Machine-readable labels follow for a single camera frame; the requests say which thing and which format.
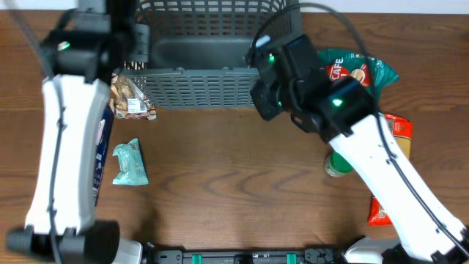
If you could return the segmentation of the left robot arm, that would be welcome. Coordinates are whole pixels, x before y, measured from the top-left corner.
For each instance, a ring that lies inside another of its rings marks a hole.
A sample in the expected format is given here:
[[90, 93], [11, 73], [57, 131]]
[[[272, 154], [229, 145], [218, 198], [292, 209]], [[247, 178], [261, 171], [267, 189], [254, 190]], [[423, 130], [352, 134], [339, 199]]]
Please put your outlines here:
[[116, 221], [97, 220], [93, 182], [100, 121], [116, 69], [141, 33], [134, 1], [80, 1], [38, 40], [13, 1], [6, 7], [45, 74], [43, 140], [32, 204], [8, 250], [52, 263], [144, 261], [144, 247], [123, 238]]

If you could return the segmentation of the mint green snack packet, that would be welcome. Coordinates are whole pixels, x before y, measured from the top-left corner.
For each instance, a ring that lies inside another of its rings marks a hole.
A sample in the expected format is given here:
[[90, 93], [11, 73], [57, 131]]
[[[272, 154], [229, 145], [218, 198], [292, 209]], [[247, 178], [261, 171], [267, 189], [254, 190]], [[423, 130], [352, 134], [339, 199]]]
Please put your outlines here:
[[113, 179], [114, 185], [145, 186], [149, 184], [137, 138], [126, 144], [118, 144], [112, 155], [118, 158], [120, 168], [120, 172]]

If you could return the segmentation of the blue Kleenex tissue pack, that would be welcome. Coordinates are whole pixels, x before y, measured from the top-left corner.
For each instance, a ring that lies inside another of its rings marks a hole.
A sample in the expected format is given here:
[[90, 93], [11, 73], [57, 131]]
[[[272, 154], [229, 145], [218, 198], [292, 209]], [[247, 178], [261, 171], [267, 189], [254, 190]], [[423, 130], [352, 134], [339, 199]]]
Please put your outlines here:
[[100, 186], [103, 178], [103, 170], [106, 163], [106, 156], [108, 152], [108, 141], [111, 135], [111, 129], [114, 121], [114, 113], [107, 106], [103, 112], [100, 120], [97, 141], [96, 141], [96, 156], [95, 156], [95, 170], [93, 177], [93, 198], [94, 205], [97, 205], [99, 197]]

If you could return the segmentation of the green lid jar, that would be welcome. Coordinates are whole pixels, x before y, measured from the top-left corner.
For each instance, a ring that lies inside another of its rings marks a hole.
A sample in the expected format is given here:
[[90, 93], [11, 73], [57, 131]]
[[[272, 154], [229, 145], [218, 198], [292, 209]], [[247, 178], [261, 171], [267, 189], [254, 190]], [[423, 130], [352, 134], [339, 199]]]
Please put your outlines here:
[[324, 162], [324, 169], [332, 177], [342, 177], [354, 170], [337, 152], [332, 152], [327, 156]]

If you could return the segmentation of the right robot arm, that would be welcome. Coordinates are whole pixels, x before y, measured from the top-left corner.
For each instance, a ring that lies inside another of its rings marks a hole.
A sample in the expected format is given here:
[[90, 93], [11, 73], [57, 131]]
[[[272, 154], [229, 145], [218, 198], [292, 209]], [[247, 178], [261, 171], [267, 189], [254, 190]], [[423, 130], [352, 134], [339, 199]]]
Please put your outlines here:
[[256, 37], [247, 63], [260, 78], [251, 97], [264, 120], [280, 113], [315, 133], [359, 174], [388, 214], [397, 238], [362, 238], [347, 263], [463, 263], [468, 229], [432, 193], [392, 136], [369, 93], [371, 81], [331, 73], [301, 34]]

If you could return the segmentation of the grey plastic basket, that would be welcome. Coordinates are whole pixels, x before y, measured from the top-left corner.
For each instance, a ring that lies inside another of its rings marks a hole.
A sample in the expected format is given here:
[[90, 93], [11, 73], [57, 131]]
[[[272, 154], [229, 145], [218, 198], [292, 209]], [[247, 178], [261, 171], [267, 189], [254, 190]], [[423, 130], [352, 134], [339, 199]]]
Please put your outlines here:
[[261, 25], [289, 0], [145, 0], [136, 21], [149, 27], [147, 62], [132, 59], [120, 74], [156, 106], [251, 107], [259, 78], [245, 55]]

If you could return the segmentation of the green Nescafe coffee bag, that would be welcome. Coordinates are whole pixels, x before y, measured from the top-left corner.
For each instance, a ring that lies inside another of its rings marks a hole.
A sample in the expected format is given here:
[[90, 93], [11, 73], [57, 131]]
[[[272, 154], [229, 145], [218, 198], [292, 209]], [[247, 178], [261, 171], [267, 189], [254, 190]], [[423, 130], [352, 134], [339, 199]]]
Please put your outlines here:
[[384, 87], [399, 80], [397, 72], [391, 66], [372, 56], [369, 57], [369, 67], [362, 54], [345, 49], [319, 50], [318, 56], [331, 81], [351, 76], [360, 82], [370, 95], [373, 95], [370, 87], [373, 84], [378, 98]]

